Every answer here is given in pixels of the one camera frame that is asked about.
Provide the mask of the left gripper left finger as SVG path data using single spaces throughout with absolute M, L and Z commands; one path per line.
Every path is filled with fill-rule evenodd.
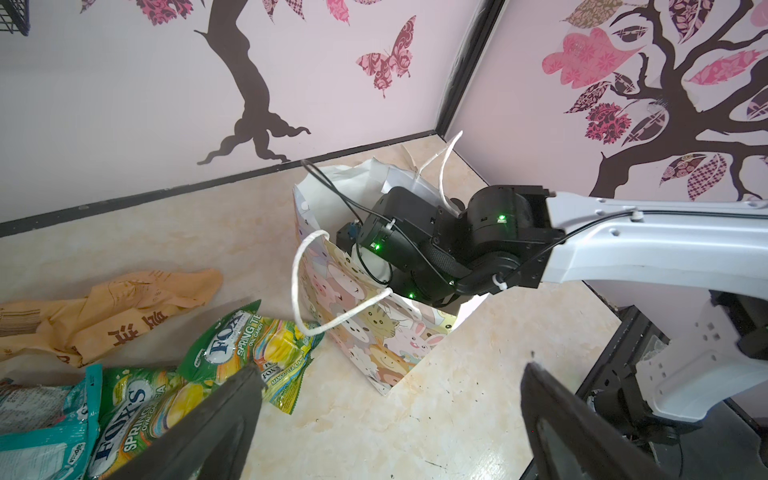
M 264 383 L 251 365 L 230 377 L 113 479 L 238 479 L 258 423 Z

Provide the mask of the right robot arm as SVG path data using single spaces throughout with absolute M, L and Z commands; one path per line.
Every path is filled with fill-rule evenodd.
M 392 267 L 391 288 L 432 306 L 462 296 L 569 281 L 704 288 L 767 297 L 767 205 L 761 200 L 640 201 L 489 186 L 458 211 L 394 187 L 370 210 L 358 247 Z M 625 435 L 697 426 L 721 401 L 767 380 L 767 326 L 699 320 L 592 397 Z

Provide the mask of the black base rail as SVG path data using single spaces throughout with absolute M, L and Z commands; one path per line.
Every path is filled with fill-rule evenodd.
M 664 479 L 763 479 L 767 422 L 736 395 L 767 381 L 767 304 L 723 294 L 666 337 L 634 307 L 571 392 L 647 455 Z

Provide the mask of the green snack packet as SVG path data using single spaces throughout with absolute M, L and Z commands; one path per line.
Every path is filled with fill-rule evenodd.
M 106 479 L 145 452 L 196 408 L 212 388 L 174 369 L 108 368 L 103 372 L 100 436 L 86 472 Z
M 255 366 L 266 400 L 292 414 L 323 336 L 306 336 L 291 321 L 259 315 L 260 304 L 251 302 L 220 318 L 189 348 L 178 372 L 188 382 L 215 389 L 243 368 Z

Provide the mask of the teal snack packet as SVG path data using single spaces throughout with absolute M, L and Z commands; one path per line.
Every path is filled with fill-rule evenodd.
M 71 386 L 1 381 L 1 477 L 82 479 L 99 434 L 102 368 Z

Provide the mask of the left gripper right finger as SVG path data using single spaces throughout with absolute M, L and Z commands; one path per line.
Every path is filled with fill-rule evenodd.
M 521 412 L 540 479 L 664 479 L 666 473 L 535 362 Z

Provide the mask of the white patterned paper bag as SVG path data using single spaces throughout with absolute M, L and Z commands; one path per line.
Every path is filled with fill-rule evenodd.
M 370 158 L 321 171 L 366 208 L 396 186 L 440 206 L 451 198 L 467 200 L 485 185 L 449 146 L 409 164 Z M 294 186 L 293 196 L 300 245 L 292 267 L 292 304 L 306 306 L 311 316 L 300 327 L 327 332 L 373 387 L 387 395 L 487 297 L 461 297 L 432 307 L 413 293 L 394 292 L 388 280 L 393 271 L 383 260 L 363 247 L 345 251 L 337 245 L 337 231 L 358 218 L 337 194 L 307 175 Z

